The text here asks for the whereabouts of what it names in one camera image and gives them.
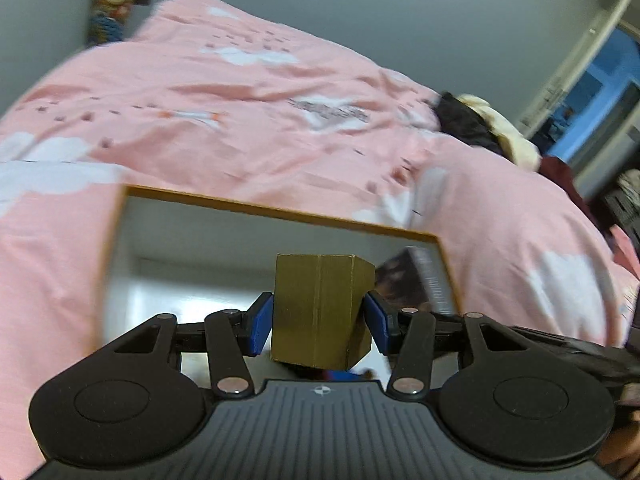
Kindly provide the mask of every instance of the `pink duvet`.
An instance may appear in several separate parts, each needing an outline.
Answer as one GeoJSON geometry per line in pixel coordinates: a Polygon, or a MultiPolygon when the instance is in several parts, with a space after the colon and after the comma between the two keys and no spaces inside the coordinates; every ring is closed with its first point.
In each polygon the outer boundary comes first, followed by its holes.
{"type": "Polygon", "coordinates": [[[0,123],[0,476],[41,462],[30,397],[99,341],[124,182],[429,230],[465,311],[621,344],[638,280],[553,183],[434,133],[435,99],[217,0],[47,75],[0,123]]]}

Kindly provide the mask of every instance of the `gold cardboard box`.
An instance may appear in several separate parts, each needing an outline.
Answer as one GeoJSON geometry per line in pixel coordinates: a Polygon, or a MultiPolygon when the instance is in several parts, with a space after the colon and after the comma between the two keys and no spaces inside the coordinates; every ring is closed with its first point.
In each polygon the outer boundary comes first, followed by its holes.
{"type": "Polygon", "coordinates": [[[279,254],[271,335],[276,361],[348,370],[371,349],[360,311],[375,266],[351,255],[279,254]]]}

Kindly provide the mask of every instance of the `white door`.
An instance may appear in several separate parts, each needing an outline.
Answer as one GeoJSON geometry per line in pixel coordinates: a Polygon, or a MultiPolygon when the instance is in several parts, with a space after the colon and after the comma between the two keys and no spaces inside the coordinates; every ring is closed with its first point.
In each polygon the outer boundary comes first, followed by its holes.
{"type": "Polygon", "coordinates": [[[629,3],[631,0],[618,0],[610,9],[603,10],[596,16],[589,30],[516,124],[521,134],[527,138],[533,136],[546,118],[556,110],[618,26],[629,3]]]}

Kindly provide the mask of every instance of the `white cloud pattern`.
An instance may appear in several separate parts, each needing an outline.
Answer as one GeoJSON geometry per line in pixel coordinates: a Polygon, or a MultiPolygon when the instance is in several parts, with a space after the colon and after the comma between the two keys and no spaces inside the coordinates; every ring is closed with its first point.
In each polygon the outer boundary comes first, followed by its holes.
{"type": "Polygon", "coordinates": [[[14,132],[0,142],[0,162],[14,160],[33,144],[34,135],[28,132],[14,132]]]}
{"type": "MultiPolygon", "coordinates": [[[[7,137],[0,142],[0,153],[15,152],[16,139],[25,141],[27,137],[7,137]]],[[[124,169],[120,165],[76,162],[89,150],[90,146],[77,137],[53,137],[37,144],[21,160],[0,162],[0,218],[28,192],[66,194],[91,184],[120,182],[124,169]]]]}
{"type": "Polygon", "coordinates": [[[372,209],[360,209],[351,217],[358,222],[389,227],[408,228],[412,216],[414,194],[410,190],[397,195],[385,194],[372,209]]]}
{"type": "Polygon", "coordinates": [[[361,130],[368,116],[353,106],[353,98],[332,98],[323,95],[300,96],[290,100],[302,110],[313,134],[328,134],[337,130],[361,130]]]}
{"type": "Polygon", "coordinates": [[[274,50],[261,50],[259,52],[246,52],[239,48],[228,46],[225,48],[200,49],[201,54],[218,54],[226,62],[236,66],[253,65],[263,62],[273,65],[296,64],[298,58],[287,52],[276,52],[274,50]]]}
{"type": "Polygon", "coordinates": [[[586,254],[545,252],[527,281],[538,307],[558,324],[562,334],[601,334],[604,338],[604,301],[615,302],[614,291],[606,269],[598,271],[586,254]],[[607,291],[611,298],[603,298],[607,291]]]}
{"type": "Polygon", "coordinates": [[[405,76],[403,73],[396,72],[395,70],[391,70],[389,68],[386,69],[386,73],[389,74],[396,81],[401,81],[403,83],[413,83],[414,82],[414,80],[411,79],[409,76],[405,76]]]}
{"type": "Polygon", "coordinates": [[[429,130],[433,126],[433,121],[425,119],[422,115],[414,110],[409,110],[403,106],[398,107],[398,119],[406,126],[418,129],[429,130]]]}
{"type": "Polygon", "coordinates": [[[423,139],[431,140],[437,139],[438,137],[445,137],[447,134],[441,134],[439,132],[432,132],[431,130],[425,130],[423,128],[417,129],[418,133],[423,139]]]}
{"type": "Polygon", "coordinates": [[[225,9],[220,9],[220,7],[209,7],[209,14],[211,16],[220,16],[222,18],[231,18],[232,20],[238,20],[237,16],[234,16],[230,12],[226,12],[225,9]]]}
{"type": "Polygon", "coordinates": [[[417,225],[412,225],[412,228],[424,229],[435,220],[442,206],[448,177],[449,171],[445,168],[429,168],[422,172],[416,183],[414,205],[414,209],[420,213],[420,216],[413,218],[417,225]]]}

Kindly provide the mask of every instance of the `round black pad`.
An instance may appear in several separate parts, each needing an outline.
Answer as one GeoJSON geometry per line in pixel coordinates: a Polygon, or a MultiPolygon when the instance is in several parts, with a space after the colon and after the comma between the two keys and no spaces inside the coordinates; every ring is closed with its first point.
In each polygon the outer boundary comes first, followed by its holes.
{"type": "Polygon", "coordinates": [[[614,407],[594,378],[539,350],[487,352],[442,387],[440,415],[472,450],[523,466],[590,457],[614,407]]]}
{"type": "Polygon", "coordinates": [[[510,415],[540,420],[564,410],[569,397],[562,386],[536,377],[517,377],[498,384],[494,400],[510,415]]]}
{"type": "Polygon", "coordinates": [[[91,384],[76,396],[76,410],[94,422],[122,422],[142,413],[149,392],[131,381],[91,384]]]}
{"type": "Polygon", "coordinates": [[[29,410],[47,458],[91,468],[167,453],[196,431],[204,415],[196,384],[166,363],[100,351],[44,384],[29,410]]]}

